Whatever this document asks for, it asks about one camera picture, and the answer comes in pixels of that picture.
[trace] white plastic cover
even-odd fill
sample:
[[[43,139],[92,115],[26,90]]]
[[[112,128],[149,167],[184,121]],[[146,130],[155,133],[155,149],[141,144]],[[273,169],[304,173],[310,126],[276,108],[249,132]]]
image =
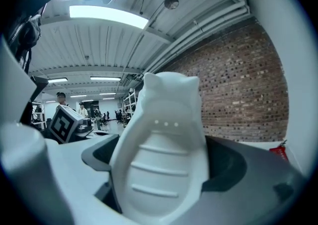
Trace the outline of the white plastic cover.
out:
[[[195,76],[145,74],[110,161],[124,216],[166,225],[199,199],[209,172],[198,88]]]

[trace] red brick wall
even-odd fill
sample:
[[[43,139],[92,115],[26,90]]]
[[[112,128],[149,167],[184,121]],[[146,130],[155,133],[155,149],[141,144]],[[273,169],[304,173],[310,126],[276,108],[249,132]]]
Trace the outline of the red brick wall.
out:
[[[255,19],[203,40],[162,71],[200,77],[206,135],[252,142],[285,136],[286,81],[277,52]]]

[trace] person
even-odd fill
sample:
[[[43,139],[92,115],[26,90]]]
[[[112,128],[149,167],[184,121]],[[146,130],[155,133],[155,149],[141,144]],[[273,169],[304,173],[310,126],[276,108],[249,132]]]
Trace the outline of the person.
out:
[[[116,117],[116,120],[118,121],[118,113],[117,113],[117,111],[115,110],[115,117]]]
[[[123,119],[122,119],[121,109],[119,110],[119,112],[117,113],[117,115],[118,115],[118,121],[119,121],[119,122],[122,122]]]
[[[88,112],[87,112],[87,109],[84,108],[84,103],[81,102],[79,105],[80,105],[80,109],[78,110],[78,113],[84,116],[84,118],[88,118]]]
[[[57,97],[58,97],[58,103],[60,105],[64,105],[64,106],[68,106],[69,107],[69,104],[66,103],[66,96],[65,96],[65,93],[63,92],[58,92],[57,94]]]
[[[100,129],[100,111],[98,108],[95,109],[95,117],[96,117],[96,124],[97,124],[97,129],[98,130],[101,130]]]

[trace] ceiling light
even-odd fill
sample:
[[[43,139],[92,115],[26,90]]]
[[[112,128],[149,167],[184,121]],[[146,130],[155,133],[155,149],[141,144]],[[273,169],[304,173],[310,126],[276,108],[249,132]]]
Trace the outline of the ceiling light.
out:
[[[115,92],[109,92],[109,93],[100,93],[99,95],[112,95],[112,94],[116,94]]]
[[[129,24],[140,29],[143,29],[148,23],[147,19],[123,10],[91,5],[70,6],[70,17],[88,17],[105,19],[124,24]]]
[[[56,82],[65,82],[68,79],[66,77],[62,77],[62,78],[53,78],[53,79],[48,79],[48,82],[51,83],[56,83]]]
[[[71,96],[71,98],[76,98],[76,97],[86,97],[87,95],[84,94],[84,95],[74,95],[74,96]]]
[[[91,76],[91,80],[109,80],[109,81],[120,81],[120,77],[107,77],[107,76]]]

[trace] fire extinguisher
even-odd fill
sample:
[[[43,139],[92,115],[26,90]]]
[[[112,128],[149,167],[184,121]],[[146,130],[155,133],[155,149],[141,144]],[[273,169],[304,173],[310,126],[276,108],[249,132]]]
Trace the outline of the fire extinguisher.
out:
[[[284,140],[278,147],[276,148],[271,148],[269,151],[274,152],[281,156],[284,160],[288,161],[287,155],[286,155],[286,148],[285,148],[285,143],[287,140]]]

